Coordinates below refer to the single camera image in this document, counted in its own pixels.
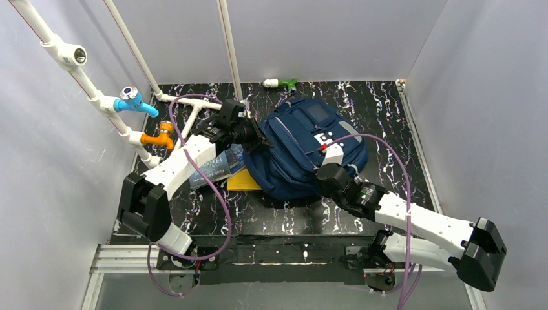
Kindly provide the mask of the navy blue backpack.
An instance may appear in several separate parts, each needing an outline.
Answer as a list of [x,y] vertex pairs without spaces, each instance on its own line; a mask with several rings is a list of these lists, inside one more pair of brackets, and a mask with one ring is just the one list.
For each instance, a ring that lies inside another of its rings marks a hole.
[[325,158],[321,145],[343,138],[342,167],[354,177],[368,163],[365,141],[338,111],[321,99],[285,101],[260,121],[272,148],[244,152],[243,160],[262,191],[275,200],[315,196],[315,172]]

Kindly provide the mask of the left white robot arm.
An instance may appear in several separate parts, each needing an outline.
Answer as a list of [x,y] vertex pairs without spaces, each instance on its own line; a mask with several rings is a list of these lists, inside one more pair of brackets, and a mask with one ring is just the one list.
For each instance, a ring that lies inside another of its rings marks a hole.
[[203,121],[166,160],[143,174],[132,172],[125,177],[118,221],[165,252],[190,260],[187,251],[193,241],[173,223],[169,202],[194,172],[232,144],[249,153],[274,146],[256,119],[248,115],[245,104],[227,99],[220,111]]

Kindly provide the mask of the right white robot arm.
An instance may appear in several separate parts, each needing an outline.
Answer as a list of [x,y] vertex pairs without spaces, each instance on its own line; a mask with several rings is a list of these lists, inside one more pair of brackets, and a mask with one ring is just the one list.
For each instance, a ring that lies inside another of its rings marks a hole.
[[372,242],[344,255],[353,268],[403,263],[453,271],[467,285],[493,292],[507,255],[496,226],[486,218],[475,222],[451,218],[407,203],[380,185],[352,179],[338,164],[329,163],[315,174],[320,195],[331,198],[357,218],[391,227],[411,228],[411,237],[379,230]]

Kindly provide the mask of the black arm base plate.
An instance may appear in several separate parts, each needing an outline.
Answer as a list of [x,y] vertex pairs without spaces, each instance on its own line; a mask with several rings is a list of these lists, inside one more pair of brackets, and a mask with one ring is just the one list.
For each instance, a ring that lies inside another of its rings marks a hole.
[[160,271],[198,275],[201,285],[244,282],[342,282],[363,285],[364,272],[385,267],[368,262],[365,249],[374,240],[363,235],[269,236],[241,234],[212,260],[194,263],[160,251]]

